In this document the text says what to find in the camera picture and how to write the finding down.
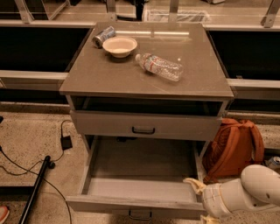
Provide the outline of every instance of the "backpack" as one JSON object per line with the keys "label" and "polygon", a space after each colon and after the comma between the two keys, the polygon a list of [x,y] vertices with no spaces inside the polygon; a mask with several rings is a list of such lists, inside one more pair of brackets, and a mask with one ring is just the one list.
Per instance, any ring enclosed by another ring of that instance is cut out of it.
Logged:
{"label": "backpack", "polygon": [[217,178],[240,175],[246,166],[261,164],[263,155],[263,138],[253,122],[223,118],[202,158],[207,172],[203,181],[218,182]]}

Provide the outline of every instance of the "bottle label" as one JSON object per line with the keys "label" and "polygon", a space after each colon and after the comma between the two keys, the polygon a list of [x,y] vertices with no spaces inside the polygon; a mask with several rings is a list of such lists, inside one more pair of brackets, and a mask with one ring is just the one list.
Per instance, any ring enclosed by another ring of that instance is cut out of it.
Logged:
{"label": "bottle label", "polygon": [[146,60],[143,63],[143,67],[147,70],[152,72],[153,71],[153,66],[155,64],[155,62],[159,59],[158,56],[156,55],[150,55],[146,58]]}

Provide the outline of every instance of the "drawer handle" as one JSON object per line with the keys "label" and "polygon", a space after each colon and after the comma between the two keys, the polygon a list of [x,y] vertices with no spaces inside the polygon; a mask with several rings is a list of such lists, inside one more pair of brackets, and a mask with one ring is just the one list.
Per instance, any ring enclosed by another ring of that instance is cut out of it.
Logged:
{"label": "drawer handle", "polygon": [[151,212],[150,212],[150,217],[144,218],[144,217],[132,216],[131,215],[131,210],[129,210],[129,217],[134,221],[150,221],[151,220]]}
{"label": "drawer handle", "polygon": [[132,127],[132,132],[134,134],[152,135],[152,134],[155,134],[156,129],[153,128],[152,130],[140,130],[140,129],[136,129],[136,128]]}

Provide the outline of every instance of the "shoe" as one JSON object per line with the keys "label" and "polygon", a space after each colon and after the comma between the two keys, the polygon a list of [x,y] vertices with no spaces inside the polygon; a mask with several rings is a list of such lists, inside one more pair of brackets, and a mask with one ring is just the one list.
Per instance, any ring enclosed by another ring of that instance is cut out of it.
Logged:
{"label": "shoe", "polygon": [[0,224],[3,224],[9,216],[9,209],[7,206],[0,206]]}

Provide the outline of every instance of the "power adapter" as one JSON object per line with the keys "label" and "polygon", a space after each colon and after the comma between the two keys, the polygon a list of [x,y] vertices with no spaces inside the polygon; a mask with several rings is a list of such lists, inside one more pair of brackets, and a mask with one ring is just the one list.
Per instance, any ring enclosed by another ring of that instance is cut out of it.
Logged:
{"label": "power adapter", "polygon": [[71,149],[73,147],[70,136],[61,136],[60,142],[63,151]]}

